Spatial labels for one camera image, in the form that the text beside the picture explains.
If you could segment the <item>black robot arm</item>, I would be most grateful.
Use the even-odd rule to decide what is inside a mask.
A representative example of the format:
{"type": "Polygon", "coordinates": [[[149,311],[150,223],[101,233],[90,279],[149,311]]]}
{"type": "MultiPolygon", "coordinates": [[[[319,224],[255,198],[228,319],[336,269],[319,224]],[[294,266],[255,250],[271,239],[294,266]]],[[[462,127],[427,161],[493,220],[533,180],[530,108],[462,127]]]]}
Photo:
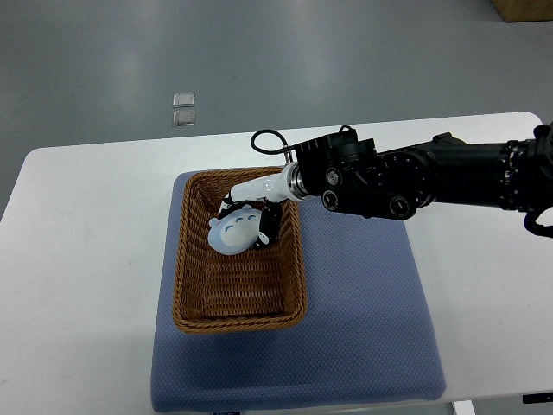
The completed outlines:
{"type": "Polygon", "coordinates": [[[280,203],[318,197],[330,212],[364,218],[408,220],[437,201],[524,213],[525,229],[552,235],[538,223],[552,207],[552,127],[534,137],[500,144],[467,144],[442,133],[422,144],[377,152],[343,125],[335,133],[278,149],[287,164],[279,173],[233,186],[219,217],[245,204],[264,203],[256,247],[273,243],[280,229],[280,203]]]}

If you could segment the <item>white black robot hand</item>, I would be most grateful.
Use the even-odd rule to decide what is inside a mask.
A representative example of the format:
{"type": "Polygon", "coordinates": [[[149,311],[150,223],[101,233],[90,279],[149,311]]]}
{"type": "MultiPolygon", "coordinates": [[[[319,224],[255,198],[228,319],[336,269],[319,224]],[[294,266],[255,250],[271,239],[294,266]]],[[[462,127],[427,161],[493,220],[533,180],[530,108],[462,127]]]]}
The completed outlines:
{"type": "Polygon", "coordinates": [[[255,250],[260,250],[273,244],[280,233],[283,217],[282,201],[298,201],[294,194],[292,173],[295,166],[285,166],[280,173],[261,176],[233,186],[219,206],[218,219],[222,220],[230,214],[235,202],[261,201],[264,207],[261,210],[257,239],[253,244],[255,250]]]}

